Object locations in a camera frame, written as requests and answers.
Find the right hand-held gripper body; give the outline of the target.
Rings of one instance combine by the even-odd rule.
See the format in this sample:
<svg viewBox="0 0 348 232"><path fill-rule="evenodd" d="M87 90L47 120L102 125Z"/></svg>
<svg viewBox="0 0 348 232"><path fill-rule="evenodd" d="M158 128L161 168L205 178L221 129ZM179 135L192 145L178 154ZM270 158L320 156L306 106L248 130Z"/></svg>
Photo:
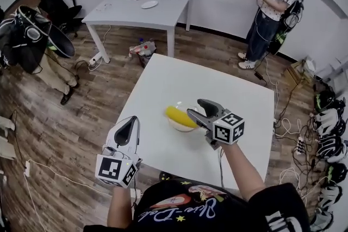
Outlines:
<svg viewBox="0 0 348 232"><path fill-rule="evenodd" d="M209 119L206 130L206 140L211 148L218 148L221 143L232 145L244 134L244 119L228 109L218 111L213 115L212 109L205 109Z"/></svg>

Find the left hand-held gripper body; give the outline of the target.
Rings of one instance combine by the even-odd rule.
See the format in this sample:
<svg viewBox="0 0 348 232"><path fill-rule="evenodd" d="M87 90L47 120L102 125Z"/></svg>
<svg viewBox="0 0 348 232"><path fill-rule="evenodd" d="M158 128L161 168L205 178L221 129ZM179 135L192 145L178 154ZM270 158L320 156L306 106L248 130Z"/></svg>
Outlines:
<svg viewBox="0 0 348 232"><path fill-rule="evenodd" d="M95 177L107 185L128 188L141 162L136 153L104 146L102 154L97 155Z"/></svg>

